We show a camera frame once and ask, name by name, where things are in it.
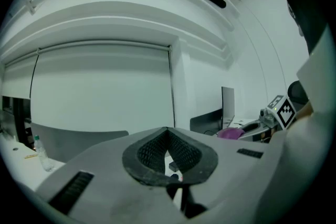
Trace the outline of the clear water bottle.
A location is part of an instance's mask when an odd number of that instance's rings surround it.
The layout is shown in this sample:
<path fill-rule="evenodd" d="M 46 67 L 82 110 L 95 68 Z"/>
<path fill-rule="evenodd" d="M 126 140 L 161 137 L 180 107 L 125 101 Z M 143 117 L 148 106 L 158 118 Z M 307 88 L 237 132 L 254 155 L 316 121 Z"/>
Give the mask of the clear water bottle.
<path fill-rule="evenodd" d="M 34 136 L 34 147 L 43 169 L 46 172 L 51 172 L 55 168 L 54 161 L 48 157 L 46 149 L 38 135 Z"/>

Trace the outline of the white roller blind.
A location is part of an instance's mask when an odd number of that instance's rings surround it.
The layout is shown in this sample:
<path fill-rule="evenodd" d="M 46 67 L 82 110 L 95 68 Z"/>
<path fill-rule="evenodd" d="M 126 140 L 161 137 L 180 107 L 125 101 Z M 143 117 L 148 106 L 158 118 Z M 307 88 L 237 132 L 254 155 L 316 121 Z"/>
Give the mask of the white roller blind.
<path fill-rule="evenodd" d="M 30 100 L 35 124 L 71 131 L 173 126 L 169 53 L 122 44 L 65 47 L 5 69 L 2 95 Z"/>

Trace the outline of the purple cloth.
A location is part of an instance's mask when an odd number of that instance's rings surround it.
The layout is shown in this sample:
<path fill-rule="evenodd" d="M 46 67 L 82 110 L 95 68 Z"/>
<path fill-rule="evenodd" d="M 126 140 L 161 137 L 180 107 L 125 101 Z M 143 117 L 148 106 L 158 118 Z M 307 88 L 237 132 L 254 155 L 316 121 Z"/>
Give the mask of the purple cloth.
<path fill-rule="evenodd" d="M 217 137 L 228 140 L 237 140 L 243 134 L 245 134 L 245 131 L 240 128 L 228 127 L 226 129 L 220 130 L 217 134 Z"/>

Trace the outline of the black office chair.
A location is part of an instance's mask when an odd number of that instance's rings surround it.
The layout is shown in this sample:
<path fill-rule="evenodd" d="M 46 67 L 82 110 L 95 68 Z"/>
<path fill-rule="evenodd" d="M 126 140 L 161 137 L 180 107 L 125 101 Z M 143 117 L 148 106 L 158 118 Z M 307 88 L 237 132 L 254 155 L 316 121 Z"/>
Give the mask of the black office chair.
<path fill-rule="evenodd" d="M 299 80 L 294 81 L 287 90 L 289 100 L 295 105 L 306 105 L 309 101 L 307 94 Z"/>

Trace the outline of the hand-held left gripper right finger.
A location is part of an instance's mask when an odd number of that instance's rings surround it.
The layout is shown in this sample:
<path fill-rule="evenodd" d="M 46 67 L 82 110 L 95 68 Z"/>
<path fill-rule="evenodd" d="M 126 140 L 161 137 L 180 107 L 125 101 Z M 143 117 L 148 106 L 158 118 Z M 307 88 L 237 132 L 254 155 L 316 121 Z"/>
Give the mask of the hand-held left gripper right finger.
<path fill-rule="evenodd" d="M 207 181 L 190 186 L 194 202 L 206 211 L 186 218 L 179 210 L 166 213 L 166 224 L 269 224 L 267 215 L 270 183 L 280 163 L 285 131 L 273 135 L 268 144 L 224 140 L 175 128 L 211 147 L 218 155 L 216 169 Z"/>

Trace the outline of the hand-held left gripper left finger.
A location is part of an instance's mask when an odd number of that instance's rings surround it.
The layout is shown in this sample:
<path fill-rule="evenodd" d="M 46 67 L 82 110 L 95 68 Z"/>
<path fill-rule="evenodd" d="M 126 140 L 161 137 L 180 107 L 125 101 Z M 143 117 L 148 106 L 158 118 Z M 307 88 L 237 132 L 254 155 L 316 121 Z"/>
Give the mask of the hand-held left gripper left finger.
<path fill-rule="evenodd" d="M 79 171 L 84 171 L 93 178 L 69 218 L 85 224 L 181 224 L 184 215 L 166 189 L 140 184 L 122 164 L 124 150 L 155 131 L 142 131 L 86 149 L 45 179 L 37 195 L 51 201 Z"/>

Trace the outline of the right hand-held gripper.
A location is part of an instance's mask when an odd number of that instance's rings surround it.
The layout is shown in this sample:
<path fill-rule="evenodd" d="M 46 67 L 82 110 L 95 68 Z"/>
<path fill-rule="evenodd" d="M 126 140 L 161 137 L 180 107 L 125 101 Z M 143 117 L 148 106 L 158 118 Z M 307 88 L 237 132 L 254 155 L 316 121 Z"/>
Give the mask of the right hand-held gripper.
<path fill-rule="evenodd" d="M 238 138 L 241 141 L 260 141 L 262 136 L 270 133 L 271 129 L 280 126 L 286 130 L 296 116 L 296 110 L 286 95 L 277 95 L 260 110 L 259 120 L 248 122 L 240 127 L 244 134 Z"/>

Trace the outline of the dark monitor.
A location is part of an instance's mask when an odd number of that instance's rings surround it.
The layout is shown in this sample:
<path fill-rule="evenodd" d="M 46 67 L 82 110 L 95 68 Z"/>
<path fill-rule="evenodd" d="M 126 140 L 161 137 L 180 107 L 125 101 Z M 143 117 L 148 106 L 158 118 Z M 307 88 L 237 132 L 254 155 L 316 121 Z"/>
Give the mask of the dark monitor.
<path fill-rule="evenodd" d="M 190 119 L 190 130 L 196 133 L 215 135 L 222 127 L 221 109 Z"/>

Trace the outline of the person's right forearm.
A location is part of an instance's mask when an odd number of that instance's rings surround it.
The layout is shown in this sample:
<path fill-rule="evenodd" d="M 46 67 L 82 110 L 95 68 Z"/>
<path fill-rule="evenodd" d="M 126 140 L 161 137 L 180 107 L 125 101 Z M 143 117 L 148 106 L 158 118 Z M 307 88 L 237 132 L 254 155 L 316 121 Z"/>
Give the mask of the person's right forearm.
<path fill-rule="evenodd" d="M 296 119 L 300 120 L 302 118 L 308 117 L 313 113 L 313 108 L 311 102 L 308 101 L 298 112 L 296 115 Z"/>

